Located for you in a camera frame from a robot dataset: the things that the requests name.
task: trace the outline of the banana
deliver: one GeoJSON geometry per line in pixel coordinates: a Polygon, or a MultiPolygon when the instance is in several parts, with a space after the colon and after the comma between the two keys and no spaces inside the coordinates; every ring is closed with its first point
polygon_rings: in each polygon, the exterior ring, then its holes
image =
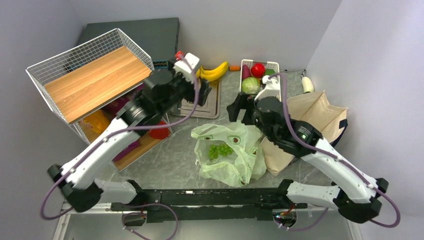
{"type": "Polygon", "coordinates": [[[196,72],[196,77],[206,79],[207,81],[215,81],[222,77],[228,70],[228,62],[221,63],[218,67],[213,70],[204,70],[203,66],[200,66],[196,72]]]}

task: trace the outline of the green plastic bag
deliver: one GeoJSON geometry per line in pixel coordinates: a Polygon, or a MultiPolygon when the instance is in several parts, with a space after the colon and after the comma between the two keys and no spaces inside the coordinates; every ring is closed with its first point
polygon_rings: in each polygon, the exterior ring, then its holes
{"type": "Polygon", "coordinates": [[[200,163],[200,176],[221,181],[231,187],[241,187],[251,179],[259,179],[267,167],[259,146],[261,131],[253,125],[232,122],[229,125],[204,124],[191,130],[197,139],[194,153],[200,163]],[[210,145],[226,143],[233,153],[209,159],[210,145]]]}

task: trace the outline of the gray countertop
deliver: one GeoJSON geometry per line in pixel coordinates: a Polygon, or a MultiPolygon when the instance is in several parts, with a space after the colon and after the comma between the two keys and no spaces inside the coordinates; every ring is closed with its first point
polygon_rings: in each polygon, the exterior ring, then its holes
{"type": "MultiPolygon", "coordinates": [[[[301,72],[286,73],[288,79],[288,97],[303,93],[301,72]]],[[[230,186],[213,179],[199,176],[199,166],[195,165],[194,148],[196,139],[191,138],[191,130],[197,126],[213,123],[227,125],[227,105],[231,104],[239,91],[240,72],[227,72],[221,79],[220,115],[216,119],[190,118],[174,126],[173,134],[156,145],[126,169],[117,172],[108,166],[99,179],[112,182],[135,180],[143,189],[226,189],[230,186]]],[[[169,115],[175,122],[181,117],[169,115]]],[[[292,179],[302,184],[329,186],[331,180],[314,166],[302,161],[295,161],[278,176],[268,171],[258,180],[252,179],[243,188],[276,188],[283,179],[292,179]]]]}

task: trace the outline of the green cabbage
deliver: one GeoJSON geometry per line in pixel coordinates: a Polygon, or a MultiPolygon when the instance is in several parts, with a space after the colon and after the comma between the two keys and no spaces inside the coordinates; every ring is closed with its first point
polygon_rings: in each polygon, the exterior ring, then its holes
{"type": "Polygon", "coordinates": [[[248,77],[241,82],[241,91],[247,94],[257,94],[261,86],[255,77],[248,77]]]}

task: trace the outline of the beige bag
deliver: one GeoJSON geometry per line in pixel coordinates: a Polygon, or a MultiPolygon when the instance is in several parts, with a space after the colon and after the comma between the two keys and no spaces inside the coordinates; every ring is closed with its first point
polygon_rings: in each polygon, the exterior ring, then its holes
{"type": "MultiPolygon", "coordinates": [[[[295,120],[305,121],[322,133],[332,143],[341,137],[347,127],[347,108],[330,105],[326,93],[316,91],[287,99],[288,112],[295,120]]],[[[266,168],[277,176],[294,156],[281,150],[266,137],[261,142],[266,168]]]]}

